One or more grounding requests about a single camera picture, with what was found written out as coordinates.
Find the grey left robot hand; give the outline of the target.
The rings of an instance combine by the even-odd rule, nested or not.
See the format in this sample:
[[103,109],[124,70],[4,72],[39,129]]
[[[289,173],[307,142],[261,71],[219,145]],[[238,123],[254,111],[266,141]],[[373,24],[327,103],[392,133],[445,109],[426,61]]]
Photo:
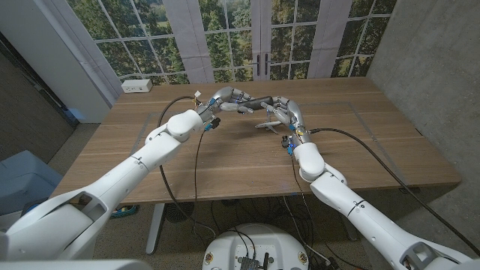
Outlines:
[[213,104],[208,106],[208,110],[213,113],[219,113],[220,111],[237,113],[254,112],[253,109],[245,106],[245,102],[253,98],[237,88],[231,86],[223,87],[214,93],[212,98]]

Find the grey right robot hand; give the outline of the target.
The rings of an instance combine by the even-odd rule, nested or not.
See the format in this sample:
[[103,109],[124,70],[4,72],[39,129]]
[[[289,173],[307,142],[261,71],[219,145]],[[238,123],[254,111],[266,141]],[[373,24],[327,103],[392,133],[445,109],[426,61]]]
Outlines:
[[297,146],[303,143],[311,143],[302,112],[295,101],[277,96],[273,98],[272,105],[265,101],[261,102],[260,105],[268,112],[273,113],[278,121],[291,130],[292,140]]

